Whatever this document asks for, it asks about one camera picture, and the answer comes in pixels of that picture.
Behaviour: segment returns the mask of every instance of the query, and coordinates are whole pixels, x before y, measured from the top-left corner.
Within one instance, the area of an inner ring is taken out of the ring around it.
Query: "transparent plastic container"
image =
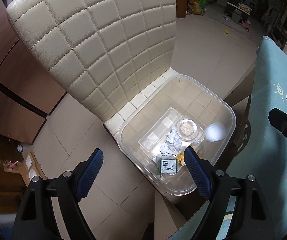
[[[117,138],[123,153],[173,203],[178,202],[180,196],[195,190],[196,185],[186,166],[182,166],[176,174],[161,175],[152,161],[156,154],[152,154],[152,151],[164,143],[162,135],[167,134],[181,117],[191,119],[203,130],[215,122],[223,124],[226,131],[224,139],[217,142],[204,139],[197,152],[200,158],[214,165],[231,138],[236,127],[236,117],[223,100],[185,75],[167,79],[122,124]]]

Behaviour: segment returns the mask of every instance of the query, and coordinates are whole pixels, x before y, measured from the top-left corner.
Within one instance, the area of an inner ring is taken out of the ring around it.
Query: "light blue tablecloth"
[[[268,37],[257,51],[255,79],[249,111],[251,135],[246,147],[231,162],[227,173],[258,180],[271,212],[276,239],[287,233],[287,139],[272,127],[269,111],[287,113],[287,55]],[[170,239],[190,239],[206,206],[203,206]]]

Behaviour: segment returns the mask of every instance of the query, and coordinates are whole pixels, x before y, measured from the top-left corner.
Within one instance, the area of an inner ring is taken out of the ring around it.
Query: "silver bolt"
[[[225,175],[225,173],[222,171],[222,170],[217,170],[216,171],[216,174],[219,176],[219,177],[222,177]]]
[[[65,178],[69,178],[70,176],[71,176],[71,171],[65,171],[64,173],[63,173],[63,176],[65,177]]]
[[[37,182],[39,179],[40,179],[39,176],[34,176],[34,177],[32,178],[32,181],[33,181],[33,182]]]
[[[249,179],[250,181],[255,181],[255,180],[256,180],[256,178],[255,178],[254,175],[249,175],[249,176],[248,176],[248,179]]]

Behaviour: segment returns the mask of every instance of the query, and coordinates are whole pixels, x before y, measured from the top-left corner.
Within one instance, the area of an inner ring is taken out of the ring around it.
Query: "cabinet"
[[[0,83],[20,99],[50,114],[65,94],[19,40],[0,0]],[[32,143],[45,118],[10,99],[0,89],[0,134]]]

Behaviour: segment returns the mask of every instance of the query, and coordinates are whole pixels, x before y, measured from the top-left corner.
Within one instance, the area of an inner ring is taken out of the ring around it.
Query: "plastic bin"
[[[205,139],[199,145],[199,157],[209,160],[212,165],[216,163],[231,138],[236,127],[236,117],[233,110],[206,87],[191,77],[175,75],[167,79],[122,124],[117,137],[119,148],[162,195],[172,203],[177,203],[180,196],[196,189],[187,167],[181,167],[176,174],[161,175],[152,161],[156,154],[152,151],[156,149],[156,145],[161,146],[163,141],[157,136],[152,144],[143,144],[145,136],[150,135],[149,131],[156,127],[158,122],[163,122],[163,116],[171,116],[171,123],[186,116],[199,123],[202,129],[214,122],[221,122],[226,129],[225,138],[217,142],[208,142]],[[165,125],[164,130],[171,127],[170,122]]]

